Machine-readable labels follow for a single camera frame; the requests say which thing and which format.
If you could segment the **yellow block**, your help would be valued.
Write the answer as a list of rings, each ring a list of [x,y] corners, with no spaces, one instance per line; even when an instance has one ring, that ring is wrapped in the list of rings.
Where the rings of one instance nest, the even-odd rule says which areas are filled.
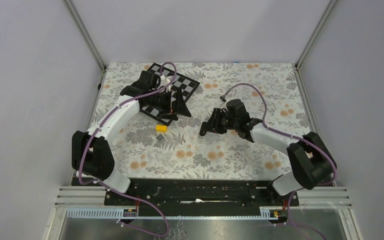
[[[155,130],[159,133],[166,133],[168,130],[168,127],[166,125],[157,124],[155,127]]]

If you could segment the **floral patterned table mat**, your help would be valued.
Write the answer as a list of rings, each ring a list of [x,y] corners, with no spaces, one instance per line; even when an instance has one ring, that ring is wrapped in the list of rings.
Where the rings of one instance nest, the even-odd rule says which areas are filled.
[[[288,157],[271,147],[226,134],[200,136],[202,122],[220,96],[241,100],[252,118],[280,131],[305,135],[309,120],[291,63],[180,63],[177,72],[200,85],[187,101],[191,117],[180,116],[167,132],[140,112],[110,145],[116,168],[132,178],[272,180],[291,170]],[[157,142],[162,134],[164,141]]]

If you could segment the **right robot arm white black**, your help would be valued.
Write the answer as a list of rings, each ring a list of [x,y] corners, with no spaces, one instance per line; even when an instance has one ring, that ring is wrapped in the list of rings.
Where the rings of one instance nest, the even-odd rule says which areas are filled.
[[[313,189],[337,170],[317,133],[299,137],[265,126],[261,119],[250,117],[239,99],[228,101],[225,108],[214,108],[209,120],[201,124],[199,134],[225,134],[229,130],[251,143],[269,146],[288,156],[290,172],[273,180],[266,193],[267,201],[273,206],[281,205],[293,191]]]

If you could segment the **small grey square tile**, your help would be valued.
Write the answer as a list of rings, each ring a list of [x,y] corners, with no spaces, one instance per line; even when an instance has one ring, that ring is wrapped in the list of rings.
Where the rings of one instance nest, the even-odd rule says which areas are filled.
[[[159,134],[157,137],[156,137],[156,140],[157,142],[162,142],[165,140],[165,137],[162,135],[162,134]]]

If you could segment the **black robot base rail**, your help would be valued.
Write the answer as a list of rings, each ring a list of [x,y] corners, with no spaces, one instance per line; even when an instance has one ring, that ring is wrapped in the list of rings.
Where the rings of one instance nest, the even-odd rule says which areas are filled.
[[[169,215],[242,216],[255,214],[261,207],[299,206],[296,195],[291,200],[287,195],[278,196],[269,185],[266,180],[132,178],[126,193]]]

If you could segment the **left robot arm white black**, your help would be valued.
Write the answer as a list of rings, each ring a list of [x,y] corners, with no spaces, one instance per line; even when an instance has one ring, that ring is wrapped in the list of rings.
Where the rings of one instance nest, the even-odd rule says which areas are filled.
[[[143,70],[137,81],[124,87],[115,105],[87,131],[76,131],[71,140],[71,166],[78,175],[86,174],[116,190],[116,199],[124,206],[132,204],[135,192],[131,180],[115,167],[110,144],[129,120],[143,108],[154,108],[157,117],[178,120],[191,117],[182,90],[172,90],[174,76]]]

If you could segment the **right aluminium frame post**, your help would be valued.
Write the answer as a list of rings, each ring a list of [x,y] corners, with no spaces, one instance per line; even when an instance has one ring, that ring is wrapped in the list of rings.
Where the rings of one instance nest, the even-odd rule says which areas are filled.
[[[303,51],[301,52],[298,60],[295,63],[295,68],[299,70],[302,65],[304,64],[307,55],[311,51],[313,45],[315,44],[319,34],[323,30],[324,25],[326,24],[327,20],[329,19],[329,16],[331,15],[332,11],[334,10],[338,0],[330,0],[324,9],[320,19],[318,20],[314,30],[312,31],[309,40],[307,41]]]

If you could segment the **left aluminium frame post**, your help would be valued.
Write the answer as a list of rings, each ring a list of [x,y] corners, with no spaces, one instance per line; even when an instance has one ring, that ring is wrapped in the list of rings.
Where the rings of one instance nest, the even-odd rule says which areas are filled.
[[[91,52],[95,62],[101,69],[101,71],[105,71],[107,69],[107,65],[105,64],[105,61],[103,60],[101,54],[99,53],[99,50],[94,43],[89,31],[87,30],[86,25],[84,24],[84,21],[82,20],[75,3],[72,0],[62,0],[65,7],[67,8],[67,11],[72,18],[74,24],[76,25],[80,35],[82,36],[86,46],[88,47],[89,51]]]

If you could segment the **black white checkerboard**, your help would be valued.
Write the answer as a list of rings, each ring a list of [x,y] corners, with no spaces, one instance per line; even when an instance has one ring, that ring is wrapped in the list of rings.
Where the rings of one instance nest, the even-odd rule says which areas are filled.
[[[145,70],[148,72],[152,72],[155,74],[160,73],[161,65],[157,63],[153,63],[150,66],[145,66]],[[177,73],[176,74],[176,81],[171,86],[172,93],[172,100],[174,100],[174,96],[178,89],[181,89],[181,93],[184,99],[184,102],[186,103],[191,96],[194,94],[194,92],[198,89],[198,86],[200,83],[196,80],[191,79],[190,77],[187,77],[183,74]],[[172,123],[172,119],[163,119],[158,116],[159,111],[151,106],[144,106],[141,110],[141,113],[145,114],[146,116],[157,120],[163,125],[169,126]]]

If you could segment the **aluminium frame post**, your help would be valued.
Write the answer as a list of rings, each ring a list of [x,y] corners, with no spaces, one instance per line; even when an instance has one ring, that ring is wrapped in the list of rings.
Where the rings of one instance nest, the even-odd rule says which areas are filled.
[[[298,60],[295,63],[295,68],[299,70],[302,65],[304,64],[307,55],[311,51],[313,45],[315,44],[319,34],[323,30],[324,25],[326,24],[327,20],[329,19],[329,16],[331,15],[332,11],[334,10],[338,0],[330,0],[324,9],[320,19],[318,20],[314,30],[312,31],[309,40],[307,41],[303,51],[301,52]]]
[[[80,35],[82,36],[86,46],[88,47],[89,51],[91,52],[95,62],[101,69],[101,71],[105,71],[107,69],[107,65],[105,64],[105,61],[103,60],[101,54],[99,53],[99,50],[94,43],[89,31],[87,30],[86,25],[84,24],[84,21],[82,20],[75,3],[72,0],[62,0],[65,7],[67,8],[67,11],[72,18],[74,24],[76,25]]]

